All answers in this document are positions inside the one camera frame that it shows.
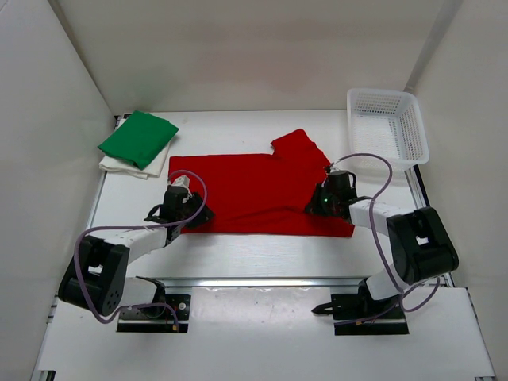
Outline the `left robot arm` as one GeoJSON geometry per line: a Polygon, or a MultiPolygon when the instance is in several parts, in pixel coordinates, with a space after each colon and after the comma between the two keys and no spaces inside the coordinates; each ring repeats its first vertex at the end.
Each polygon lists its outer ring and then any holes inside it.
{"type": "Polygon", "coordinates": [[[81,233],[59,285],[59,300],[89,310],[102,324],[131,308],[150,318],[167,310],[177,322],[175,309],[162,295],[164,285],[146,277],[128,278],[127,267],[168,246],[183,229],[211,221],[214,212],[206,199],[185,185],[168,185],[164,201],[148,212],[148,225],[98,226],[81,233]]]}

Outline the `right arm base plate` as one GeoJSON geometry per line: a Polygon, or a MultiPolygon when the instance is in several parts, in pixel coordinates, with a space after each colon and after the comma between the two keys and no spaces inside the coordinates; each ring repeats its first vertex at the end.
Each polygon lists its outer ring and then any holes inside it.
{"type": "Polygon", "coordinates": [[[392,336],[410,333],[398,296],[374,300],[364,285],[356,293],[332,292],[315,306],[317,316],[333,318],[335,336],[392,336]]]}

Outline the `white t shirt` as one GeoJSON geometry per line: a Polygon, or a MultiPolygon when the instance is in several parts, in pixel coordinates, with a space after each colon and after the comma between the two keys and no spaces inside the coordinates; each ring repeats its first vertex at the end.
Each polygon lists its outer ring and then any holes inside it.
{"type": "Polygon", "coordinates": [[[167,143],[164,148],[156,155],[153,161],[144,169],[139,169],[133,164],[127,164],[124,161],[104,156],[99,162],[98,167],[103,171],[130,175],[138,179],[159,178],[163,170],[165,160],[169,151],[170,144],[167,143]]]}

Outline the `green t shirt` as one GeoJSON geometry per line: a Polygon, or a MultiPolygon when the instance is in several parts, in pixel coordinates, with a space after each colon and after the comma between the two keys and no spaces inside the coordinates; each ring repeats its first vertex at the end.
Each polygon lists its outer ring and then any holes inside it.
{"type": "Polygon", "coordinates": [[[98,149],[108,157],[144,170],[178,131],[171,122],[136,110],[98,149]]]}

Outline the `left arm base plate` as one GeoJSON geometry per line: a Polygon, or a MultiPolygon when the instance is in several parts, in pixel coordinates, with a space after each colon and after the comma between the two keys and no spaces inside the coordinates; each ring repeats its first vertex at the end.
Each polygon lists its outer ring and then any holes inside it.
{"type": "Polygon", "coordinates": [[[191,315],[192,290],[189,287],[169,287],[165,291],[165,302],[173,313],[163,307],[131,309],[121,312],[117,320],[118,333],[187,333],[191,315]]]}

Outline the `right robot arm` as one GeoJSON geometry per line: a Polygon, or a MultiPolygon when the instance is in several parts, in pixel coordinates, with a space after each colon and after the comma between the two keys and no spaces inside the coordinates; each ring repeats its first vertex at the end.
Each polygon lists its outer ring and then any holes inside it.
{"type": "Polygon", "coordinates": [[[392,261],[381,255],[384,269],[359,284],[356,307],[365,317],[378,315],[412,286],[459,266],[458,254],[434,208],[408,210],[360,197],[356,176],[349,171],[328,168],[306,212],[370,229],[377,248],[381,248],[378,235],[388,237],[392,261]]]}

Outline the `red t shirt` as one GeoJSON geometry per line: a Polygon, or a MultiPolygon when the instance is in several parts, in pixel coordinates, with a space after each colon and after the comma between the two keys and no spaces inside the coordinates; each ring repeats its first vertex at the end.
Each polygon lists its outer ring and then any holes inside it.
{"type": "Polygon", "coordinates": [[[273,152],[171,156],[169,171],[193,172],[190,188],[208,194],[214,212],[196,233],[351,237],[342,218],[307,214],[329,160],[303,129],[272,141],[273,152]]]}

